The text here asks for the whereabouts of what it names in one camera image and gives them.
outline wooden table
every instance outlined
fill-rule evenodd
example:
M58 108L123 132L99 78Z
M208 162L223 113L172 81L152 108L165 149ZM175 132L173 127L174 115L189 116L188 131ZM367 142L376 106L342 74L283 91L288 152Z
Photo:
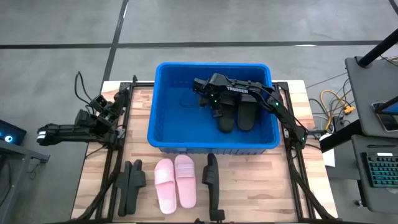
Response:
M314 127L310 103L304 81L288 81L295 116L311 129ZM104 82L102 94L112 100L119 89L120 82ZM209 220L208 189L201 183L203 167L207 165L206 155L190 154L195 161L197 177L197 204L192 209L180 205L171 215L164 215L157 201L154 187L154 169L163 158L173 159L175 154L163 154L147 142L152 88L135 88L131 103L130 120L124 147L124 161L143 161L142 170L146 173L147 186L140 189L137 210L134 215L117 215L119 194L116 201L114 222L193 222L196 218ZM314 140L307 141L318 145ZM90 143L87 153L99 148L99 144ZM220 204L225 211L225 222L296 222L292 187L286 162L285 149L281 144L262 155L234 156L216 155L220 169ZM337 217L333 195L321 151L307 146L303 150L305 168L310 188L330 214ZM91 155L83 165L80 184L73 207L72 218L81 215L100 190L104 170L106 150ZM300 192L304 216L308 217L303 193ZM103 216L107 214L109 197L106 197Z

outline blue glowing light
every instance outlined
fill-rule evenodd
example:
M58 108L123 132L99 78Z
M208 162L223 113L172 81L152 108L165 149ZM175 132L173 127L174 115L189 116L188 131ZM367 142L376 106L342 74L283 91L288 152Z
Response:
M6 142L11 142L12 141L12 136L6 136L4 138L4 140L6 140Z

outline pink slide sandal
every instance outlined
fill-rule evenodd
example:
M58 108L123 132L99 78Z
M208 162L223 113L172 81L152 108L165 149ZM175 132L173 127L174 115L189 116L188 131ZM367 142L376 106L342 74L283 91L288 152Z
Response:
M178 155L174 160L174 166L180 204L183 208L193 208L197 203L195 164L188 156Z
M174 165L170 159L162 159L155 167L155 188L160 211L168 215L177 209L175 195Z

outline keyboard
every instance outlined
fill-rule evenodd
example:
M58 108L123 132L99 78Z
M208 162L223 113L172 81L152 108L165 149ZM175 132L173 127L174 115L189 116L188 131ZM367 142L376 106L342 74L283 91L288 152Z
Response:
M372 187L398 188L398 153L364 152Z

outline blue plastic bin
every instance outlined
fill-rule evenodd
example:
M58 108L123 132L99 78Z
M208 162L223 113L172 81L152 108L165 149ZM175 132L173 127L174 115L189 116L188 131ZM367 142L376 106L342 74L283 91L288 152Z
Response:
M261 110L252 130L235 125L225 134L218 130L210 107L199 107L193 79L206 80L214 73L272 86L268 67L259 63L162 63L156 70L149 144L168 153L261 154L275 148L280 137L273 114Z

